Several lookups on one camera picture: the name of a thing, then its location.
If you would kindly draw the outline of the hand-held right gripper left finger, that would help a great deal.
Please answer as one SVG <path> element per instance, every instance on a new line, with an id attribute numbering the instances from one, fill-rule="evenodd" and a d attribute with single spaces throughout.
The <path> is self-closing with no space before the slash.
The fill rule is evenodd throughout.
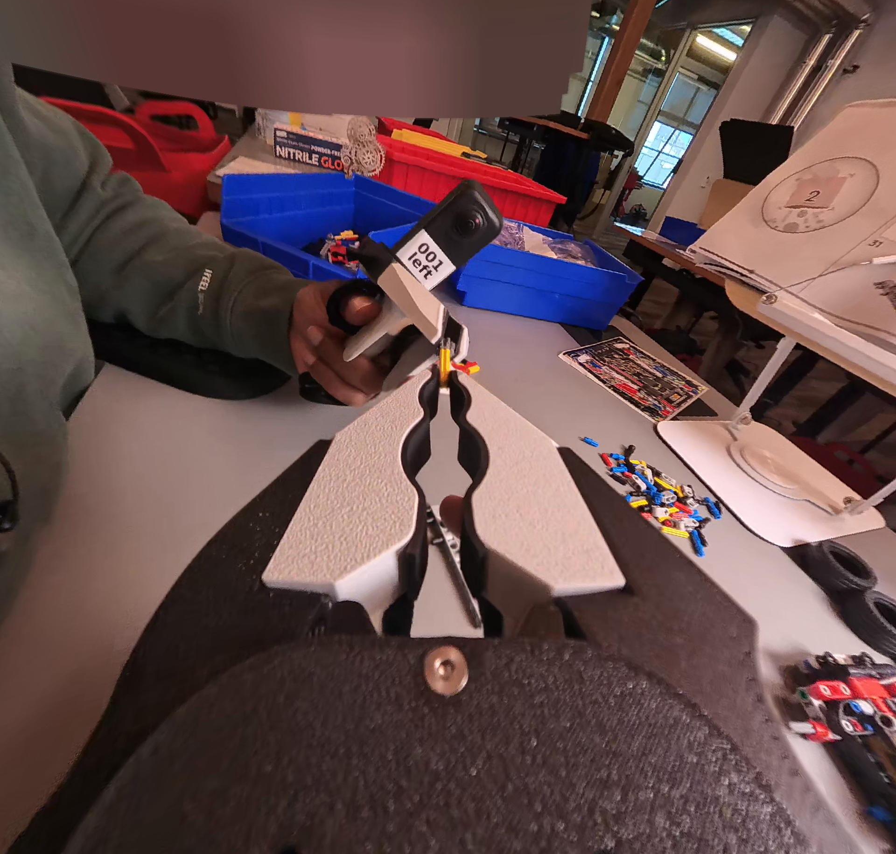
<path id="1" fill-rule="evenodd" d="M 421 371 L 338 432 L 264 584 L 356 602 L 380 633 L 408 636 L 428 561 L 417 476 L 431 455 L 432 419 L 433 373 Z"/>

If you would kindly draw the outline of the disposable glove box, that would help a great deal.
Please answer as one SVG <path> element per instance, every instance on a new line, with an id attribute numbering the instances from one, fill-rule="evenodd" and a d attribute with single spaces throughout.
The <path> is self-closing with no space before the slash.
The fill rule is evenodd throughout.
<path id="1" fill-rule="evenodd" d="M 256 109 L 254 126 L 275 157 L 343 174 L 340 151 L 349 116 L 355 115 Z"/>

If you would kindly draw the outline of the red black lego subassembly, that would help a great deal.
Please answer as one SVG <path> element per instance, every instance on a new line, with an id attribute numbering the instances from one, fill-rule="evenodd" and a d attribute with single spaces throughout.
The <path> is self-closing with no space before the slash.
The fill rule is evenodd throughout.
<path id="1" fill-rule="evenodd" d="M 360 270 L 360 262 L 355 257 L 355 252 L 360 242 L 361 237 L 353 230 L 348 229 L 339 233 L 328 233 L 325 237 L 303 245 L 301 250 L 331 266 L 340 266 L 357 274 Z"/>

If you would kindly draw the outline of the cardboard box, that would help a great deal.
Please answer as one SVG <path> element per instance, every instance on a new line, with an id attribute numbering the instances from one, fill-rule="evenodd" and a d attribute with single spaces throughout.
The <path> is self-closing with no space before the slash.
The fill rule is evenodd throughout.
<path id="1" fill-rule="evenodd" d="M 729 213 L 755 188 L 741 181 L 719 178 L 711 184 L 698 226 L 706 231 Z"/>

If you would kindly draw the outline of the person's left forearm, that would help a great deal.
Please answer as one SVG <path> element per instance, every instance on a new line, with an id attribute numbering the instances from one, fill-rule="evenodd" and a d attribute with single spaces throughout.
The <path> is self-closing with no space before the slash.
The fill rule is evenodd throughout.
<path id="1" fill-rule="evenodd" d="M 289 334 L 304 284 L 197 230 L 107 159 L 84 170 L 65 242 L 90 319 L 300 372 Z"/>

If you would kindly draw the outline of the black foam panel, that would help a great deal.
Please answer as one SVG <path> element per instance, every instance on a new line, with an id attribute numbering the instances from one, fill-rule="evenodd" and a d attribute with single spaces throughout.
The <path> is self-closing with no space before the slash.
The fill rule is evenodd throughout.
<path id="1" fill-rule="evenodd" d="M 723 178 L 756 187 L 789 158 L 794 127 L 731 118 L 719 133 Z"/>

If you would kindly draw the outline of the lego car chassis assembly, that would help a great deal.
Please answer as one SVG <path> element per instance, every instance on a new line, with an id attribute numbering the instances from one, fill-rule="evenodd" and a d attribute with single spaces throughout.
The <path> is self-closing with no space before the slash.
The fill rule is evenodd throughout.
<path id="1" fill-rule="evenodd" d="M 828 748 L 895 838 L 895 668 L 869 653 L 813 655 L 782 670 L 789 731 Z"/>

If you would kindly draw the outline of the wooden side table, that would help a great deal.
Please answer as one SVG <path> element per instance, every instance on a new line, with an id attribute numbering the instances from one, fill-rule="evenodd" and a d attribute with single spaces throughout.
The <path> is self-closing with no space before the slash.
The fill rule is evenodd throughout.
<path id="1" fill-rule="evenodd" d="M 720 273 L 698 263 L 687 254 L 684 247 L 671 242 L 664 236 L 624 223 L 613 223 L 612 228 L 628 240 L 642 245 L 644 248 L 659 255 L 667 263 L 675 265 L 679 269 L 687 270 L 714 285 L 725 287 L 725 278 Z"/>

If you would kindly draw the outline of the black desk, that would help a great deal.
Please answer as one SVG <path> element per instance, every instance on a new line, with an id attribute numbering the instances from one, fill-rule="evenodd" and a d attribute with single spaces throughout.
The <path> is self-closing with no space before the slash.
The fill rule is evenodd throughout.
<path id="1" fill-rule="evenodd" d="M 497 118 L 497 128 L 504 133 L 505 151 L 510 138 L 515 136 L 516 148 L 510 169 L 523 174 L 532 152 L 532 146 L 545 145 L 552 139 L 565 137 L 586 144 L 598 153 L 633 154 L 634 143 L 617 128 L 603 121 L 582 119 L 577 115 L 550 117 L 510 116 Z"/>

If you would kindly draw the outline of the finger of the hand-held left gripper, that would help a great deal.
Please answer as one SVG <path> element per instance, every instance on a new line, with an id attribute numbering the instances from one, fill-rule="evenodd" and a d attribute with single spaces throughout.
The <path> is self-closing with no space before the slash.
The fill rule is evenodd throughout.
<path id="1" fill-rule="evenodd" d="M 449 346 L 453 360 L 468 357 L 469 331 L 455 319 L 441 300 L 420 283 L 404 266 L 388 266 L 382 273 L 382 289 L 387 303 L 385 347 L 403 329 L 418 329 L 432 341 Z"/>
<path id="2" fill-rule="evenodd" d="M 382 351 L 386 370 L 382 392 L 398 389 L 408 378 L 431 367 L 438 360 L 440 346 L 441 341 L 426 339 L 418 329 L 403 329 Z"/>

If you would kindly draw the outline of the person's left hand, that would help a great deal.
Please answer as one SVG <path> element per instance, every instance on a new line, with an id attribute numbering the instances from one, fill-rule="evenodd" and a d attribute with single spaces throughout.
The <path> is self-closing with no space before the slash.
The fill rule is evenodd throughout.
<path id="1" fill-rule="evenodd" d="M 297 371 L 307 374 L 335 401 L 360 407 L 381 394 L 385 373 L 373 359 L 343 357 L 348 335 L 333 326 L 326 306 L 341 284 L 311 282 L 297 294 L 289 321 L 288 342 Z"/>

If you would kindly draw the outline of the red plastic caddy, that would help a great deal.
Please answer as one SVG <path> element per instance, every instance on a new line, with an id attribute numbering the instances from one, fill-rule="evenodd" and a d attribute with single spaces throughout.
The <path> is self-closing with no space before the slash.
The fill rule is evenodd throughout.
<path id="1" fill-rule="evenodd" d="M 155 146 L 163 169 L 132 172 L 143 192 L 196 222 L 211 210 L 207 178 L 230 152 L 207 112 L 186 100 L 146 100 L 133 119 Z"/>
<path id="2" fill-rule="evenodd" d="M 145 194 L 167 200 L 170 170 L 161 149 L 128 116 L 100 106 L 42 97 L 81 123 L 106 148 L 113 168 L 132 176 Z"/>

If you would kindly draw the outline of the blue plastic bin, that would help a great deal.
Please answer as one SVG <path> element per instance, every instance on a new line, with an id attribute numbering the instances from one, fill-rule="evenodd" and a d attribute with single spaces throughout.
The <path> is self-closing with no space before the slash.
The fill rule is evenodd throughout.
<path id="1" fill-rule="evenodd" d="M 526 224 L 549 236 L 573 238 Z M 451 286 L 468 307 L 602 330 L 643 279 L 595 242 L 579 243 L 593 251 L 599 266 L 579 266 L 490 243 L 437 282 Z"/>
<path id="2" fill-rule="evenodd" d="M 296 278 L 348 281 L 354 278 L 349 269 L 320 257 L 328 235 L 411 225 L 433 207 L 358 175 L 227 174 L 219 222 L 226 243 L 257 251 Z"/>

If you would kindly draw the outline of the grey lego frame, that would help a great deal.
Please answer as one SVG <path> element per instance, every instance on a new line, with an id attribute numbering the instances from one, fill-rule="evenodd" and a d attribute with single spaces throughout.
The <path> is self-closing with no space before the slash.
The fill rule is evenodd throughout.
<path id="1" fill-rule="evenodd" d="M 474 630 L 481 633 L 484 631 L 484 622 L 462 572 L 460 541 L 442 523 L 431 505 L 427 505 L 426 518 L 428 542 L 439 551 L 447 576 L 450 578 L 469 624 Z"/>

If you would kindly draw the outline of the black rubber lego tire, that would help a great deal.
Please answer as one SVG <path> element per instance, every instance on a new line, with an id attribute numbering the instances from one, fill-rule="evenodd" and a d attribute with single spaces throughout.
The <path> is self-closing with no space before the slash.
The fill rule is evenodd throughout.
<path id="1" fill-rule="evenodd" d="M 852 549 L 833 540 L 792 547 L 798 566 L 828 594 L 834 596 L 873 590 L 877 574 Z"/>
<path id="2" fill-rule="evenodd" d="M 895 599 L 872 589 L 841 597 L 843 623 L 872 650 L 895 660 Z"/>

